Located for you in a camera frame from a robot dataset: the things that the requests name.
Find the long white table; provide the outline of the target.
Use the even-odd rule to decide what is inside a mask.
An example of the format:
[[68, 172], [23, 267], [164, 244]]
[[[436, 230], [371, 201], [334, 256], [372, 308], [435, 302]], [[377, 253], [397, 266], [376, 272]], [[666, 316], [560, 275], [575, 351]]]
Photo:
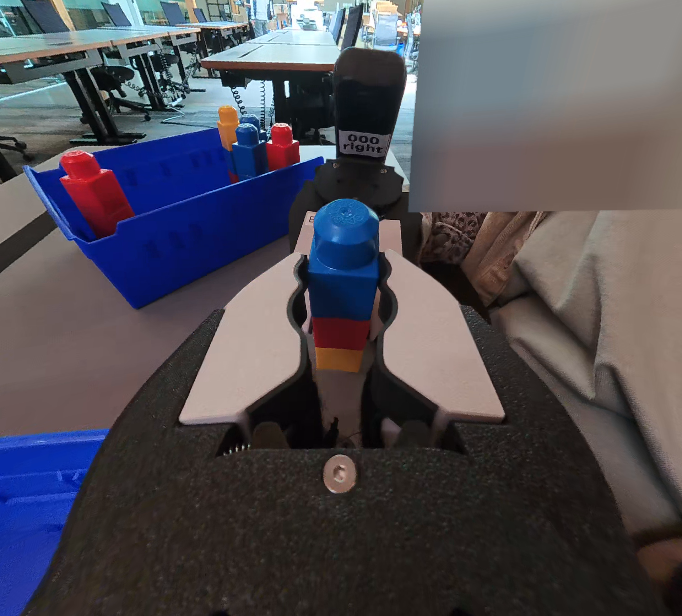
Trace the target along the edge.
[[334, 70], [339, 55], [340, 49], [330, 32], [284, 29], [202, 58], [200, 64], [214, 71], [267, 76], [327, 73]]

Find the blue plastic bin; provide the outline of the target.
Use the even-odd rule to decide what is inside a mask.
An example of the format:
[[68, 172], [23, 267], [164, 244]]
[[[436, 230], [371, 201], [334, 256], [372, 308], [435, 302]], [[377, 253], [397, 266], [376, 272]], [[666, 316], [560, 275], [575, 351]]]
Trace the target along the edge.
[[20, 615], [39, 586], [107, 433], [1, 438], [2, 615]]
[[231, 184], [217, 129], [94, 153], [114, 172], [135, 216], [95, 239], [60, 178], [60, 167], [25, 175], [47, 213], [135, 309], [288, 235], [295, 197], [322, 154]]

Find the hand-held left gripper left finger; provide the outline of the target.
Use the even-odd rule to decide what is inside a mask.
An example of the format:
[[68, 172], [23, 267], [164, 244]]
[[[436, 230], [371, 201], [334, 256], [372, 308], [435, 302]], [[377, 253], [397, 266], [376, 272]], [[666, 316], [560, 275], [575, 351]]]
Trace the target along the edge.
[[226, 426], [220, 450], [323, 446], [303, 332], [307, 276], [308, 258], [294, 252], [225, 306], [179, 424]]

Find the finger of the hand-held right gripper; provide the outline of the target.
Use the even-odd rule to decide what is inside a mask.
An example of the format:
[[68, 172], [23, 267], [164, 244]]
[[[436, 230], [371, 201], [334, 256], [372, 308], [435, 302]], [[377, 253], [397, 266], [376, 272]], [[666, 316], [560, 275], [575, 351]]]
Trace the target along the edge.
[[[303, 224], [302, 224], [302, 254], [307, 258], [310, 257], [310, 250], [312, 246], [312, 240], [314, 237], [314, 216], [315, 212], [306, 212]], [[302, 330], [307, 335], [312, 333], [312, 313], [310, 307], [310, 291], [306, 289], [304, 294], [305, 299], [305, 309], [306, 309], [306, 319], [302, 325]]]
[[[402, 250], [402, 230], [399, 220], [385, 219], [379, 223], [379, 247], [381, 251], [391, 249], [399, 255], [403, 255]], [[370, 319], [370, 339], [376, 340], [377, 335], [383, 327], [383, 322], [379, 315], [380, 291], [377, 290], [372, 316]]]

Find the person's right forearm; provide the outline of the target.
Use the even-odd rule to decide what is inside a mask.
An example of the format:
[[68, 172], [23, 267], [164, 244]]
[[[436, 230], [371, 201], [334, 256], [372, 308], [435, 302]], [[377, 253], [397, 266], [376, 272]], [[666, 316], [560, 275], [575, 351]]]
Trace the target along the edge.
[[487, 212], [423, 212], [418, 264], [461, 265], [486, 215]]

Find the wooden desk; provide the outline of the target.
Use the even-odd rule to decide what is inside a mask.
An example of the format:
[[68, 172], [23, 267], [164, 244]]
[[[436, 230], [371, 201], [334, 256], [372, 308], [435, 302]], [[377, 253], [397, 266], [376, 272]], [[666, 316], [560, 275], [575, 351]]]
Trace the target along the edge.
[[70, 140], [72, 146], [122, 146], [141, 141], [145, 133], [121, 132], [111, 116], [90, 68], [104, 64], [102, 51], [125, 40], [112, 30], [30, 34], [1, 38], [1, 84], [20, 84], [63, 75], [90, 133]]
[[175, 26], [113, 27], [111, 48], [131, 63], [142, 80], [152, 111], [182, 109], [198, 66], [198, 30]]

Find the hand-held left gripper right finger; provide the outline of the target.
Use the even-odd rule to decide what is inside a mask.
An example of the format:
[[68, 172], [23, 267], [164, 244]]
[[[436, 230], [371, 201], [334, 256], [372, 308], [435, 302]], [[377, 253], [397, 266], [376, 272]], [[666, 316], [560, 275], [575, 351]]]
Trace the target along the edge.
[[456, 298], [395, 251], [380, 255], [374, 359], [362, 392], [362, 445], [385, 447], [384, 422], [419, 423], [427, 443], [456, 423], [502, 424], [505, 410]]

